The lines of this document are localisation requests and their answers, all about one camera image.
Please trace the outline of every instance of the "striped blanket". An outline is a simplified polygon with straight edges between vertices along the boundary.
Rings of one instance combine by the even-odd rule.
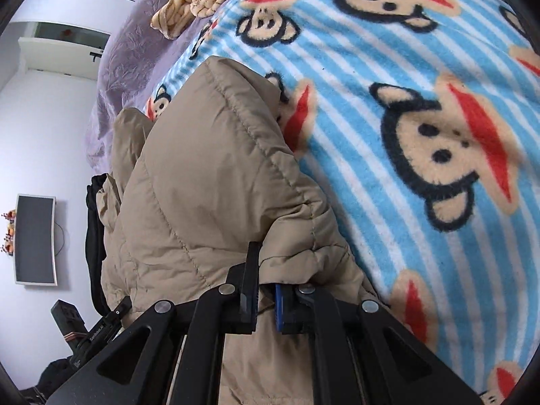
[[[540,341],[540,57],[505,0],[228,0],[148,100],[208,56],[279,118],[381,299],[486,403]]]

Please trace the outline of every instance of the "tv screen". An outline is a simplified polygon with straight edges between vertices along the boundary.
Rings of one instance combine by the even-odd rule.
[[[55,204],[48,196],[17,197],[13,258],[18,284],[56,286]]]

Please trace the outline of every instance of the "metal rivet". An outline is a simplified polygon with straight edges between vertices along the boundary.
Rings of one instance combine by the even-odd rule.
[[[373,300],[366,300],[362,303],[362,309],[364,310],[364,312],[373,314],[379,310],[379,304]]]
[[[219,287],[219,293],[222,295],[231,295],[234,291],[236,291],[236,288],[230,283],[225,283]]]
[[[315,292],[315,288],[313,285],[306,283],[305,285],[298,286],[298,291],[300,291],[303,294],[312,294]]]
[[[156,303],[154,306],[154,309],[159,314],[164,314],[165,312],[169,312],[171,310],[171,302],[167,300],[161,300]]]

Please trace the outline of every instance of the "black metal frame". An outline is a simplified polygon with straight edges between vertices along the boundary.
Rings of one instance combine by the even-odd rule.
[[[255,331],[260,244],[198,300],[158,301],[77,371],[48,405],[216,405],[225,334]],[[314,405],[480,405],[472,391],[374,300],[311,285],[268,286],[284,334],[307,334]],[[173,377],[180,348],[180,364]]]

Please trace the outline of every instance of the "tan puffer jacket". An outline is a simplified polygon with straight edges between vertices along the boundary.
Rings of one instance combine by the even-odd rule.
[[[214,56],[153,127],[137,110],[120,114],[99,206],[102,283],[111,307],[131,296],[128,322],[159,299],[194,300],[223,283],[249,241],[263,241],[261,284],[312,281],[341,300],[372,297],[325,195],[283,140],[279,97],[260,75]],[[312,403],[310,371],[306,338],[279,335],[266,309],[255,334],[227,336],[220,404]]]

